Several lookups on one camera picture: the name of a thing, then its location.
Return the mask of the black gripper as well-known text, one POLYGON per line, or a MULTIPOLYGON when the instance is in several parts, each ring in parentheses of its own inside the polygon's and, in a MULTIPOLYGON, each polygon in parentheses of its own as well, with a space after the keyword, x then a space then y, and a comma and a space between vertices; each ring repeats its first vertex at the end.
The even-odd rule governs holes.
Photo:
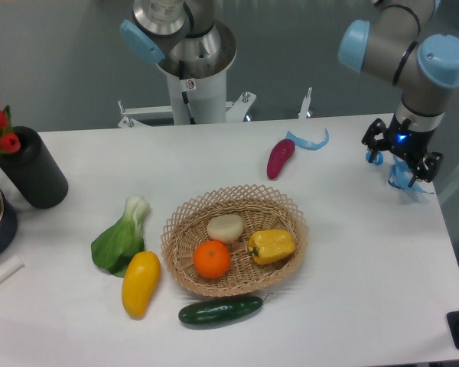
POLYGON ((411 124, 410 119, 400 122, 394 115, 387 128, 382 119, 375 119, 361 140, 367 147, 366 160, 371 164, 379 160, 378 153, 385 150, 386 140, 387 150, 405 161, 412 172, 408 187, 413 187, 417 180, 431 183, 443 161, 442 153, 427 149, 435 131, 416 132, 410 129, 411 124))

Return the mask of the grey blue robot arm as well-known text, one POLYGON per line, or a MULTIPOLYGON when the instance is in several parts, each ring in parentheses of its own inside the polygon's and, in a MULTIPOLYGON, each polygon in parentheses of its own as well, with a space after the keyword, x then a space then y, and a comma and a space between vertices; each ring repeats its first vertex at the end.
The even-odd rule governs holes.
POLYGON ((428 143, 459 87, 459 38, 434 34, 418 41, 422 27, 437 11, 438 1, 374 1, 379 17, 356 20, 345 32, 338 60, 358 73, 376 76, 401 89, 392 120, 376 119, 362 143, 373 163, 388 151, 409 169, 397 176, 400 187, 431 182, 443 155, 428 143))

